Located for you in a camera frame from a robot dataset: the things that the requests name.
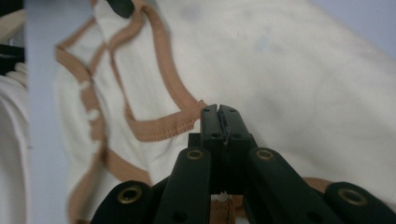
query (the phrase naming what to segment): clothing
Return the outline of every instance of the clothing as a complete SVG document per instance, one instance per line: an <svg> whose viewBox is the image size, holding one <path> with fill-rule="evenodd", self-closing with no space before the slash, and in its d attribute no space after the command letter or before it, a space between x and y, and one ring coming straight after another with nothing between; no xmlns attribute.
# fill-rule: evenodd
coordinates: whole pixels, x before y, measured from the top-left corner
<svg viewBox="0 0 396 224"><path fill-rule="evenodd" d="M0 76L0 218L30 223L28 95L17 80Z"/></svg>
<svg viewBox="0 0 396 224"><path fill-rule="evenodd" d="M56 51L72 223L121 181L167 177L205 103L238 109L301 176L396 202L393 60L305 0L151 3L161 18L133 2L131 19L93 3Z"/></svg>

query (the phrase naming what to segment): white cloth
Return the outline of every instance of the white cloth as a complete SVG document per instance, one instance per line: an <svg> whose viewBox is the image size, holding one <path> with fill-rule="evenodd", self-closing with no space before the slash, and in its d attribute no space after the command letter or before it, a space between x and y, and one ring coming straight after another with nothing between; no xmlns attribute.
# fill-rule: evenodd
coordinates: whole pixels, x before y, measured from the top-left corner
<svg viewBox="0 0 396 224"><path fill-rule="evenodd" d="M301 176L351 182L396 203L392 59L306 0L150 3L165 23L180 78L197 100L238 109L258 145L277 150ZM129 22L106 1L98 1L94 17L98 25L68 50L85 64ZM120 47L116 62L136 119L177 111L161 80L148 22ZM157 183L170 174L188 135L137 141L124 120L107 54L96 70L110 147ZM87 171L95 149L81 88L60 67L56 90L72 161L69 189ZM199 132L198 123L192 132ZM118 183L104 174L87 217Z"/></svg>
<svg viewBox="0 0 396 224"><path fill-rule="evenodd" d="M0 219L30 223L28 94L18 81L0 76Z"/></svg>

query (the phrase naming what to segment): white garment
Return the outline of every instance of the white garment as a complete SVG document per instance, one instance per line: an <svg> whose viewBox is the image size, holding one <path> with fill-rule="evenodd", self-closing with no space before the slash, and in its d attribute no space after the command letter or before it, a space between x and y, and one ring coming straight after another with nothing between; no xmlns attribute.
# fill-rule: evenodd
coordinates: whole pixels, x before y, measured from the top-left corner
<svg viewBox="0 0 396 224"><path fill-rule="evenodd" d="M359 185L396 203L396 63L306 0L170 1L154 4L170 36L178 73L197 99L239 110L261 147L278 151L301 176ZM93 26L68 51L85 64L129 20L106 1ZM160 142L134 138L105 53L94 77L108 142L147 170L167 177L187 133ZM138 120L177 112L156 63L151 28L116 51L128 102ZM71 190L87 171L95 143L78 85L60 66L56 90L64 143L71 155ZM199 132L196 123L192 132ZM106 171L96 185L92 214L119 181Z"/></svg>
<svg viewBox="0 0 396 224"><path fill-rule="evenodd" d="M0 220L30 223L28 94L17 80L0 76Z"/></svg>

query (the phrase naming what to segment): brass screw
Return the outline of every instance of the brass screw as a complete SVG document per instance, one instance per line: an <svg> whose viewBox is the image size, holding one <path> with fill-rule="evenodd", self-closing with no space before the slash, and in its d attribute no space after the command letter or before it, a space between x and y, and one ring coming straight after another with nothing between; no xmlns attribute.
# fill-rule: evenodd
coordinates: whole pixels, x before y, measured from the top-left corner
<svg viewBox="0 0 396 224"><path fill-rule="evenodd" d="M340 195L344 201L353 205L364 206L368 203L366 197L353 189L339 189L338 195Z"/></svg>
<svg viewBox="0 0 396 224"><path fill-rule="evenodd" d="M129 188L123 189L119 193L119 202L120 203L134 203L142 197L142 189L133 185Z"/></svg>
<svg viewBox="0 0 396 224"><path fill-rule="evenodd" d="M256 152L256 156L264 161L271 161L274 159L274 154L268 150L261 149Z"/></svg>
<svg viewBox="0 0 396 224"><path fill-rule="evenodd" d="M193 149L187 153L187 158L190 160L199 160L204 156L204 152L198 149Z"/></svg>

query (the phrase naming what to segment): table surface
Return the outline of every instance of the table surface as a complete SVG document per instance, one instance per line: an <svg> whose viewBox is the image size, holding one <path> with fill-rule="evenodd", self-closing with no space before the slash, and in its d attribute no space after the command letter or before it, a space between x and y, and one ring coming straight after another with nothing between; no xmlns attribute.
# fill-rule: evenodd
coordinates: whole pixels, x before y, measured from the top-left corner
<svg viewBox="0 0 396 224"><path fill-rule="evenodd" d="M396 60L396 1L314 0L330 15ZM89 1L27 0L32 222L66 223L68 160L56 117L53 46L91 14Z"/></svg>

